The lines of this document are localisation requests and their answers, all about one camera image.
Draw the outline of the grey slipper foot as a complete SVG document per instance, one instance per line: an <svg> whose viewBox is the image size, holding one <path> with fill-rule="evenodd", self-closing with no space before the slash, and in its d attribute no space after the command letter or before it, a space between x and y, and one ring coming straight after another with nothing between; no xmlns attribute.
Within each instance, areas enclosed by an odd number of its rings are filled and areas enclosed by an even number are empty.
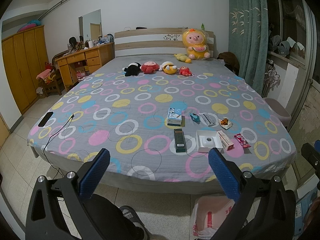
<svg viewBox="0 0 320 240"><path fill-rule="evenodd" d="M123 216L130 221L130 225L132 225L131 232L133 233L133 239L150 239L148 230L145 228L140 217L132 207L124 205L119 209L121 210Z"/></svg>

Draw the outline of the wooden wardrobe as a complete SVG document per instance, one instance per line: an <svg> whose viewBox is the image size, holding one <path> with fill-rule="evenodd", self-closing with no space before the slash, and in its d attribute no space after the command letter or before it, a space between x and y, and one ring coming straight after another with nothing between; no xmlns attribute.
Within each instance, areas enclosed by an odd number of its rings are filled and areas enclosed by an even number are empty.
<svg viewBox="0 0 320 240"><path fill-rule="evenodd" d="M48 54L44 26L2 40L2 56L9 87L19 111L24 114L37 100L37 75L45 70Z"/></svg>

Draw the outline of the red candy wrapper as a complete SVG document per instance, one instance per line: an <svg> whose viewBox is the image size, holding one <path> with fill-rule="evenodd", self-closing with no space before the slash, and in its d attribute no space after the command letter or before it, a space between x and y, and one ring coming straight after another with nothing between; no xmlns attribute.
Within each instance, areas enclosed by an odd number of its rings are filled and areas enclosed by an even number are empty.
<svg viewBox="0 0 320 240"><path fill-rule="evenodd" d="M242 146L242 148L249 148L251 145L248 143L248 141L242 136L241 133L236 134L235 139L238 141L238 143Z"/></svg>

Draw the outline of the blue cartoon milk box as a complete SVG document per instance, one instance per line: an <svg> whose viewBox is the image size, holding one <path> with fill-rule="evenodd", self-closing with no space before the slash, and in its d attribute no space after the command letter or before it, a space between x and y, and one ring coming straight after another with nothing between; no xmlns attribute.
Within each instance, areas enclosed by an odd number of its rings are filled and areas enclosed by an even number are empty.
<svg viewBox="0 0 320 240"><path fill-rule="evenodd" d="M181 126L182 124L182 111L179 108L168 109L167 125L168 126Z"/></svg>

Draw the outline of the dark green box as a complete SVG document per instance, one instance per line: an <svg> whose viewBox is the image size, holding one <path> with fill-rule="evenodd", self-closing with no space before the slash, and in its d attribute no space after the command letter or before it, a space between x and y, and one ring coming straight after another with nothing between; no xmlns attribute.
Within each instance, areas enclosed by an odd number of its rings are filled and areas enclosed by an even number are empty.
<svg viewBox="0 0 320 240"><path fill-rule="evenodd" d="M182 153L187 151L187 146L184 138L184 133L181 128L174 129L174 139L176 153Z"/></svg>

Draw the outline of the blue snack wrapper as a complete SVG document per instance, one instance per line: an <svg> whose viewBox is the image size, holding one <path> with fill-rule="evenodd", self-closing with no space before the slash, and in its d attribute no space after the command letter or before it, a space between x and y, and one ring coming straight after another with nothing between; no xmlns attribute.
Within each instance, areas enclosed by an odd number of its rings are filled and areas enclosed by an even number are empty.
<svg viewBox="0 0 320 240"><path fill-rule="evenodd" d="M191 120L193 120L193 122L195 122L197 124L199 124L201 122L200 117L197 114L190 113L189 115L190 115Z"/></svg>

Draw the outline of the silver grey snack packet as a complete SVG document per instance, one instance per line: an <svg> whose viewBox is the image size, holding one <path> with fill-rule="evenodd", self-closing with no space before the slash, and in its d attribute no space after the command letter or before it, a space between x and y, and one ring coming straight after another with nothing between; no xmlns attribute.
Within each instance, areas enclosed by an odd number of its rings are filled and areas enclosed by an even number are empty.
<svg viewBox="0 0 320 240"><path fill-rule="evenodd" d="M208 113L201 113L200 114L202 120L208 127L214 127L215 126L215 121L212 120L210 115Z"/></svg>

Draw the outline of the blue cardboard box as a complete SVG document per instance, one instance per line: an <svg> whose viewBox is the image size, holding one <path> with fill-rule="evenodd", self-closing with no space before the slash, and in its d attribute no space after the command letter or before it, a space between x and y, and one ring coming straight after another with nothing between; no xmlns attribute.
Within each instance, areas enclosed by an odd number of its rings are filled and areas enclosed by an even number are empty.
<svg viewBox="0 0 320 240"><path fill-rule="evenodd" d="M308 214L313 201L318 197L317 192L317 188L314 188L297 202L295 210L295 233L293 239L298 239L303 233L305 217Z"/></svg>

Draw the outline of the white cardboard box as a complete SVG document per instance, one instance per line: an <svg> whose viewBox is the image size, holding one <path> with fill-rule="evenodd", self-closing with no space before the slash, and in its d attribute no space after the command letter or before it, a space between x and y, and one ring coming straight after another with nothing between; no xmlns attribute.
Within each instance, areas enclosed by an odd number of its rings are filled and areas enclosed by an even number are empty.
<svg viewBox="0 0 320 240"><path fill-rule="evenodd" d="M223 146L217 131L197 130L196 131L197 152L208 153L212 148L221 152Z"/></svg>

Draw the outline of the red white medicine box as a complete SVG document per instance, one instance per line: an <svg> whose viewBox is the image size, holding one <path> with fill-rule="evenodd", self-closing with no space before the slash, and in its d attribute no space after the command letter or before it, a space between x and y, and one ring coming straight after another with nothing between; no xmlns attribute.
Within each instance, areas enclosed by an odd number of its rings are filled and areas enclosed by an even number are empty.
<svg viewBox="0 0 320 240"><path fill-rule="evenodd" d="M221 144L225 150L228 151L228 150L231 150L234 148L233 142L231 141L231 139L229 139L229 137L222 130L217 131L217 133L220 137Z"/></svg>

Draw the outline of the black smartphone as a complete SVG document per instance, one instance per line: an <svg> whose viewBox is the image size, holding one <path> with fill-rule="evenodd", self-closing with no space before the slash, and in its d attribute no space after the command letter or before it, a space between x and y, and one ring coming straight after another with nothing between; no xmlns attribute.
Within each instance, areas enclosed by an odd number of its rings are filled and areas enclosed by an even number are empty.
<svg viewBox="0 0 320 240"><path fill-rule="evenodd" d="M52 117L53 114L54 114L54 112L47 112L45 114L45 116L40 120L38 126L44 127L46 125L46 123L48 122L48 120Z"/></svg>

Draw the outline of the orange white snack wrapper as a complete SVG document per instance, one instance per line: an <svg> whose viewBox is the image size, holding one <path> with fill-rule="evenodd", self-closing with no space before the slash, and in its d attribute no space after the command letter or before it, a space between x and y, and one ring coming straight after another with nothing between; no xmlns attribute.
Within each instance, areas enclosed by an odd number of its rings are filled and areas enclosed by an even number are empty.
<svg viewBox="0 0 320 240"><path fill-rule="evenodd" d="M227 130L233 126L233 123L228 118L219 119L219 124L225 130Z"/></svg>

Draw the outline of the large yellow pig plush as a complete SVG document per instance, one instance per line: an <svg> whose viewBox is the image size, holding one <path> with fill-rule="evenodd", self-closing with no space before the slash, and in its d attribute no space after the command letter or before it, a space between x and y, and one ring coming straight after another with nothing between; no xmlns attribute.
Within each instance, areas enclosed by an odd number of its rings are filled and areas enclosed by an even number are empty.
<svg viewBox="0 0 320 240"><path fill-rule="evenodd" d="M210 58L207 37L202 30L193 28L187 29L183 32L182 42L187 49L189 59L204 60Z"/></svg>

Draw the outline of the black white plush toy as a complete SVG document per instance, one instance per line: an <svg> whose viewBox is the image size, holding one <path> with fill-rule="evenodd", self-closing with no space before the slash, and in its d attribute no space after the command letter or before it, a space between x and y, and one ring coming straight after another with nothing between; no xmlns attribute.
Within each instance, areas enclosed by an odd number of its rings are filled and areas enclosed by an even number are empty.
<svg viewBox="0 0 320 240"><path fill-rule="evenodd" d="M130 63L126 68L123 68L125 76L138 76L141 72L141 64L138 62Z"/></svg>

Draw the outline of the yellow bee plush toy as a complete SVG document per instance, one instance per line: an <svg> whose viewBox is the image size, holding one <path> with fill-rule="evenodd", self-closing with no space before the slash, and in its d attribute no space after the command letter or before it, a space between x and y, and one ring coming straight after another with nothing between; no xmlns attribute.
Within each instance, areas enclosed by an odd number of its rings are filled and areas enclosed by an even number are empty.
<svg viewBox="0 0 320 240"><path fill-rule="evenodd" d="M165 61L159 66L159 71L163 71L166 74L172 75L177 72L177 66L171 61Z"/></svg>

